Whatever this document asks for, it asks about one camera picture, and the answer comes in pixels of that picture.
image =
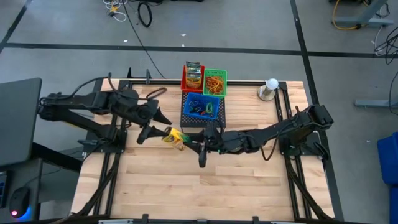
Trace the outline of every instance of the table leg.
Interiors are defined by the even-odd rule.
[[[80,172],[82,161],[73,157],[64,155],[57,151],[51,150],[45,146],[33,142],[32,144],[32,155],[31,157],[42,158],[45,162],[49,162],[55,166],[59,166],[63,169],[68,169]]]

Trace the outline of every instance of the green object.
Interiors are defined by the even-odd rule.
[[[206,113],[211,114],[212,112],[213,112],[213,105],[211,103],[207,103]]]
[[[223,83],[223,92],[221,94],[212,94],[206,88],[206,77],[221,77],[224,81]],[[226,96],[226,81],[227,81],[227,72],[226,70],[217,70],[217,69],[205,69],[205,75],[203,77],[203,94],[207,96],[215,96],[223,99]]]

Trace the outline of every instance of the wooden tabletop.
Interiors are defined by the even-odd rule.
[[[118,86],[119,80],[113,80]],[[287,82],[290,104],[301,110],[308,106],[302,82]],[[138,94],[146,96],[157,85],[134,85]],[[158,97],[163,114],[180,129],[181,90],[178,85],[164,85],[167,93]],[[257,97],[258,86],[228,86],[225,98],[226,131],[265,128],[277,123],[275,101],[264,102]],[[103,82],[102,90],[110,90]],[[284,118],[287,117],[280,92]],[[99,123],[110,123],[111,116],[95,116]],[[167,125],[152,122],[158,129]],[[154,219],[208,220],[294,220],[284,157],[277,150],[272,159],[264,161],[261,153],[241,155],[208,155],[205,168],[199,168],[198,155],[187,149],[174,149],[160,138],[147,139],[138,145],[141,131],[129,129],[126,151],[121,156],[112,218],[141,218],[149,214]],[[199,132],[200,128],[184,128]],[[264,147],[266,155],[274,140]],[[72,212],[79,211],[98,186],[104,154],[92,153],[81,168],[73,200]],[[302,157],[307,189],[319,206],[331,217],[330,194],[322,162],[316,156]],[[104,212],[108,190],[104,193]],[[300,214],[304,217],[302,197],[297,190]]]

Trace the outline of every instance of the blue box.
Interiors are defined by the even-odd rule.
[[[191,102],[197,102],[202,108],[206,108],[208,103],[213,105],[213,116],[208,114],[200,115],[198,113],[192,113],[193,106],[190,105]],[[184,111],[183,113],[187,116],[199,118],[199,119],[209,119],[215,120],[217,119],[218,108],[220,105],[220,99],[214,96],[205,96],[198,93],[188,93],[187,100],[185,100]]]
[[[398,133],[378,140],[381,174],[386,184],[398,184]]]
[[[390,191],[390,224],[398,224],[398,186]]]

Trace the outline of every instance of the concrete floor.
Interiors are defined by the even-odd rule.
[[[25,1],[2,0],[1,3],[0,39],[6,35]],[[371,41],[377,29],[336,30],[330,24],[333,5],[327,0],[296,0],[296,3],[308,51],[372,53]],[[389,4],[390,19],[398,23],[398,4]],[[131,5],[137,9],[137,2]],[[134,11],[130,7],[127,9],[133,24],[138,23]],[[349,16],[363,9],[363,5],[342,4],[338,15]],[[150,52],[167,78],[179,78],[181,65],[186,60],[199,61],[207,67],[226,69],[230,79],[302,80],[310,99],[301,55],[250,53],[250,49],[300,52],[289,0],[205,0],[201,4],[166,0],[152,10],[152,25],[149,28],[136,26],[146,46],[248,49],[247,53]],[[393,28],[395,26],[385,28],[379,40],[385,39]],[[8,43],[139,45],[127,21],[117,22],[106,16],[100,0],[33,0]],[[82,82],[108,72],[113,72],[115,77],[125,77],[128,67],[132,67],[135,76],[144,75],[148,68],[153,77],[159,77],[143,51],[2,46],[5,48],[0,53],[0,82],[40,77],[43,79],[42,95],[71,92]],[[387,66],[378,58],[310,57],[320,103],[326,105],[335,120],[327,135],[346,221],[389,223],[389,189],[381,179],[376,142],[396,131],[398,119],[388,110],[355,108],[353,101],[357,98],[387,99],[397,63]],[[91,89],[92,86],[88,86],[81,92],[88,93]],[[64,151],[78,147],[76,141],[84,139],[85,134],[63,123],[38,119],[34,139],[54,150]],[[44,172],[53,169],[48,166]],[[77,178],[77,174],[64,170],[43,178],[40,201],[50,198],[56,201],[42,205],[42,218],[62,217],[68,213]]]

